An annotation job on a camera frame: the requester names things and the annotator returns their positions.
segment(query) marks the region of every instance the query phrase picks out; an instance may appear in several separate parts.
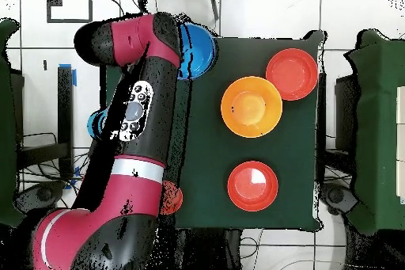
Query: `table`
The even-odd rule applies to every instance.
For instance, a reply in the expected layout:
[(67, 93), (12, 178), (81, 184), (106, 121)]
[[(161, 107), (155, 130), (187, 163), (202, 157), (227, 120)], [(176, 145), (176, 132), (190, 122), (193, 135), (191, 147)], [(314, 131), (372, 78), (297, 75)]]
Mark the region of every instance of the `table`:
[[(299, 101), (283, 101), (276, 128), (257, 139), (233, 134), (223, 123), (220, 104), (226, 88), (238, 78), (264, 78), (270, 58), (285, 48), (299, 48), (317, 60), (323, 38), (321, 31), (303, 40), (217, 38), (218, 60), (213, 68), (195, 81), (177, 82), (164, 175), (180, 184), (184, 193), (175, 214), (177, 228), (320, 228), (312, 217), (317, 88)], [(107, 76), (109, 103), (119, 70), (109, 67)], [(233, 168), (249, 160), (269, 165), (278, 177), (276, 200), (259, 212), (237, 208), (226, 189)]]
[(370, 29), (347, 56), (361, 89), (353, 185), (360, 202), (347, 218), (365, 235), (405, 230), (405, 206), (396, 196), (396, 89), (405, 86), (405, 42)]

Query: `black cable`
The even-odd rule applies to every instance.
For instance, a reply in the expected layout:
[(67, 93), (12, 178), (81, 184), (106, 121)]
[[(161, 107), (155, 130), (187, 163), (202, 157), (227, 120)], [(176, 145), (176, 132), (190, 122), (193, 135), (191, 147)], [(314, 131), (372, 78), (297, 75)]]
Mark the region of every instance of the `black cable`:
[[(259, 240), (258, 240), (258, 246), (260, 245), (260, 240), (262, 239), (262, 235), (263, 235), (263, 231), (264, 231), (264, 228), (262, 228), (262, 231), (260, 232), (260, 236), (259, 236)], [(255, 267), (256, 267), (256, 262), (257, 262), (257, 257), (259, 256), (259, 250), (257, 250), (257, 252), (256, 252), (256, 259), (255, 259), (255, 264), (253, 265), (253, 270), (255, 270)]]
[(123, 12), (123, 8), (121, 7), (121, 5), (116, 1), (116, 0), (111, 0), (114, 3), (116, 3), (116, 5), (121, 9), (121, 12), (123, 13), (123, 15), (125, 15), (125, 13)]
[(66, 203), (65, 200), (63, 200), (62, 198), (61, 198), (60, 200), (63, 202), (63, 204), (66, 206), (66, 208), (69, 208), (69, 207), (67, 206), (67, 203)]
[[(42, 171), (42, 174), (39, 174), (39, 173), (34, 173), (32, 170), (30, 170), (29, 168), (26, 168), (30, 173), (27, 173), (27, 174), (31, 174), (31, 175), (33, 175), (33, 176), (38, 176), (38, 177), (45, 177), (45, 178), (47, 178), (47, 179), (49, 179), (49, 180), (52, 180), (52, 181), (64, 181), (64, 182), (66, 182), (69, 186), (71, 186), (74, 190), (77, 190), (78, 191), (78, 188), (76, 188), (72, 183), (71, 183), (71, 181), (73, 180), (73, 181), (81, 181), (82, 179), (81, 178), (78, 178), (78, 179), (72, 179), (72, 180), (70, 180), (70, 181), (67, 181), (67, 180), (64, 180), (64, 179), (62, 179), (61, 177), (53, 177), (53, 176), (48, 176), (46, 173), (44, 173), (43, 171)], [(23, 181), (23, 183), (44, 183), (44, 181)]]
[[(329, 171), (331, 171), (333, 174), (335, 174), (337, 177), (341, 177), (341, 176), (339, 176), (335, 171), (333, 171), (329, 166), (325, 166), (325, 168), (327, 168)], [(349, 183), (347, 183), (347, 181), (345, 181), (344, 179), (342, 179), (342, 181), (344, 181), (347, 185), (349, 185), (350, 186), (350, 184)]]
[(250, 237), (242, 238), (242, 239), (240, 240), (240, 242), (242, 242), (242, 240), (244, 240), (244, 239), (251, 239), (251, 240), (253, 240), (253, 242), (255, 242), (255, 251), (254, 251), (252, 254), (247, 255), (246, 257), (241, 257), (241, 258), (240, 258), (241, 260), (242, 260), (242, 259), (246, 259), (246, 258), (248, 258), (248, 257), (252, 257), (252, 256), (255, 255), (256, 252), (259, 250), (259, 245), (257, 244), (257, 242), (256, 242), (256, 240), (255, 240), (254, 238), (250, 238)]
[(233, 268), (233, 270), (237, 270), (237, 265), (235, 264), (235, 261), (233, 259), (231, 248), (229, 246), (229, 241), (228, 241), (228, 239), (226, 239), (225, 241), (226, 241), (226, 247), (228, 248), (228, 251), (229, 251), (229, 257), (231, 259), (232, 268)]
[(326, 137), (329, 137), (329, 138), (331, 138), (331, 139), (336, 139), (336, 136), (330, 136), (330, 135), (325, 135)]
[(142, 11), (141, 11), (141, 8), (139, 8), (139, 6), (135, 3), (135, 1), (132, 0), (132, 2), (136, 5), (136, 7), (139, 9), (139, 11), (142, 12)]

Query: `wire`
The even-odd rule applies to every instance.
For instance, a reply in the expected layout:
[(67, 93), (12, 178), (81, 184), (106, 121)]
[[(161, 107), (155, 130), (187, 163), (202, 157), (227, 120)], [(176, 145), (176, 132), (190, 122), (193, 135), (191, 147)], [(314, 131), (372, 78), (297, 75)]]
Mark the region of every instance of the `wire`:
[(69, 208), (69, 206), (67, 206), (67, 203), (65, 200), (63, 200), (62, 198), (60, 200), (63, 202), (63, 204), (66, 206), (66, 208)]
[(330, 136), (330, 135), (325, 135), (326, 137), (329, 137), (329, 138), (331, 138), (331, 139), (336, 139), (336, 136)]
[[(329, 171), (331, 171), (332, 173), (334, 173), (338, 178), (340, 178), (341, 176), (339, 176), (335, 171), (333, 171), (329, 166), (325, 166), (326, 169), (328, 169)], [(342, 181), (344, 181), (347, 185), (350, 186), (349, 183), (347, 183), (347, 181), (345, 181), (344, 179), (342, 179)]]
[(287, 265), (282, 267), (280, 270), (283, 270), (292, 264), (296, 264), (296, 263), (300, 263), (300, 262), (318, 262), (318, 263), (329, 263), (329, 264), (341, 264), (341, 265), (344, 265), (347, 267), (355, 267), (355, 268), (385, 269), (384, 267), (369, 267), (369, 266), (364, 266), (364, 265), (346, 264), (346, 263), (336, 262), (336, 261), (332, 261), (332, 260), (296, 260), (294, 262), (288, 263)]
[[(262, 231), (260, 232), (259, 240), (257, 241), (258, 246), (260, 245), (260, 240), (262, 239), (263, 231), (264, 231), (264, 228), (262, 228)], [(259, 250), (257, 250), (257, 252), (256, 252), (256, 259), (255, 259), (255, 264), (253, 265), (253, 270), (255, 270), (258, 256), (259, 256)]]
[(135, 1), (132, 0), (132, 2), (136, 5), (136, 7), (139, 9), (139, 11), (141, 11), (141, 8), (139, 8), (139, 6), (135, 3)]
[(121, 7), (121, 5), (120, 5), (116, 0), (111, 0), (111, 1), (113, 1), (114, 3), (116, 3), (116, 5), (121, 9), (123, 15), (125, 15), (125, 13), (123, 12), (123, 8)]
[(257, 242), (256, 242), (256, 240), (255, 240), (254, 238), (250, 238), (250, 237), (242, 238), (242, 239), (240, 240), (240, 242), (242, 242), (242, 240), (244, 240), (244, 239), (251, 239), (251, 240), (253, 240), (253, 242), (255, 242), (255, 251), (254, 251), (252, 254), (247, 255), (246, 257), (241, 257), (241, 258), (240, 258), (241, 260), (247, 259), (248, 257), (252, 257), (253, 255), (256, 254), (256, 252), (257, 252), (258, 249), (259, 249), (259, 245), (257, 244)]
[(226, 248), (228, 248), (228, 251), (229, 251), (229, 258), (231, 259), (232, 269), (237, 270), (237, 265), (235, 264), (235, 260), (233, 259), (231, 248), (229, 246), (229, 241), (228, 241), (228, 239), (226, 239), (225, 241), (226, 241)]

